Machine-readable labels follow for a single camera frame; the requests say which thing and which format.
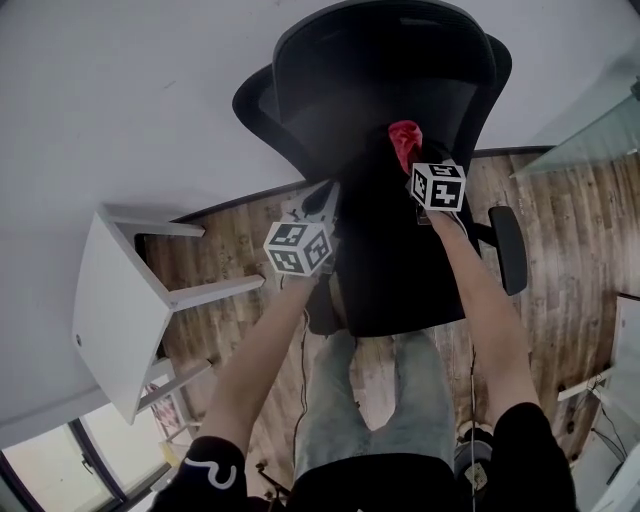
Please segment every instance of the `black office chair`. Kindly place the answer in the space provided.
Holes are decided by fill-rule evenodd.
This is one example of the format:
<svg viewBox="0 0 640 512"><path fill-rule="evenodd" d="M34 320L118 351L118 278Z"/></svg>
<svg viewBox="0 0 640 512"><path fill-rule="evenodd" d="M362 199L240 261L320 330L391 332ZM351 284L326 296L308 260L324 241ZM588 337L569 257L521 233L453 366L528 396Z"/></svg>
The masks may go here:
<svg viewBox="0 0 640 512"><path fill-rule="evenodd" d="M289 29L273 64L237 91L233 108L249 130L310 183L334 178L342 185L336 272L355 336L463 318L444 249L431 227L416 223L387 128L417 122L423 160L453 158L468 173L510 72L504 45L454 6L349 1ZM492 227L477 227L465 199L460 218L476 250L478 239L497 247L507 292L524 289L526 254L511 209L492 209ZM320 286L309 307L319 334L335 329L326 314L313 314L314 303L321 307L328 295Z"/></svg>

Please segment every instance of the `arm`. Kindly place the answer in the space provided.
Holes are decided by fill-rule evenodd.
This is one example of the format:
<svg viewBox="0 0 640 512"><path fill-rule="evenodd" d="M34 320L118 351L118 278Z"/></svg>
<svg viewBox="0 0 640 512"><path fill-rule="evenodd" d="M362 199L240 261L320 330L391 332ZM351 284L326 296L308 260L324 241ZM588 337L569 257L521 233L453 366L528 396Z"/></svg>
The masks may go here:
<svg viewBox="0 0 640 512"><path fill-rule="evenodd" d="M315 278L294 278L269 304L222 368L198 436L230 441L246 456L249 439L287 355Z"/></svg>
<svg viewBox="0 0 640 512"><path fill-rule="evenodd" d="M429 212L429 218L456 278L495 425L516 404L539 405L529 370L527 332L507 294L457 224L440 212Z"/></svg>

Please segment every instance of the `chair backrest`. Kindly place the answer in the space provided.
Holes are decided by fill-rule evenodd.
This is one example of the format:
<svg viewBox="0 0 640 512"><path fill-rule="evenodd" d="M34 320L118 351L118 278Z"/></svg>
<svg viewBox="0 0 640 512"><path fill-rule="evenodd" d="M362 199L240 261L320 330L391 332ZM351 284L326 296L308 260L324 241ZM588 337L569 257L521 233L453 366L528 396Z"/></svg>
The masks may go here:
<svg viewBox="0 0 640 512"><path fill-rule="evenodd" d="M456 7L348 1L288 30L234 109L310 181L388 143L387 127L403 119L466 167L510 69L506 48Z"/></svg>

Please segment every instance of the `desk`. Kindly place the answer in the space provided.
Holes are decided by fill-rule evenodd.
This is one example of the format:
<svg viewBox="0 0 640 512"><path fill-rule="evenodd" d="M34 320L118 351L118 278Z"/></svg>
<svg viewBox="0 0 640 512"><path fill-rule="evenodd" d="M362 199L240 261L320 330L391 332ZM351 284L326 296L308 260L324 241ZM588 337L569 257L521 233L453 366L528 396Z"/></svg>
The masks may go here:
<svg viewBox="0 0 640 512"><path fill-rule="evenodd" d="M248 276L170 292L127 241L119 227L125 225L129 234L201 237L204 229L111 217L104 209L94 215L78 277L73 343L109 400L132 424L138 412L211 366L202 361L141 396L166 364L154 360L173 313L258 288L264 279Z"/></svg>

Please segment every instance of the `person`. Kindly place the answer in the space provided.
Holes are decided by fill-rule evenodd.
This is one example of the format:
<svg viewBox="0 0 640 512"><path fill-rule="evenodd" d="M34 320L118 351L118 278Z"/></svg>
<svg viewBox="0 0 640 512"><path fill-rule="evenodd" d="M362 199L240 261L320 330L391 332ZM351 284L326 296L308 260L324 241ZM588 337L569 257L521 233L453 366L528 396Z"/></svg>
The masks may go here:
<svg viewBox="0 0 640 512"><path fill-rule="evenodd" d="M458 225L442 213L429 217L455 274L489 395L494 439L482 510L574 511L569 466L540 409L529 370L527 332ZM245 457L315 283L293 279L236 348L220 371L198 438L172 483L156 497L154 512L267 509L266 502L247 497ZM323 343L295 439L294 485L286 509L463 510L452 472L453 402L429 337L424 332L395 337L396 409L375 432L364 423L349 384L355 340L343 330Z"/></svg>

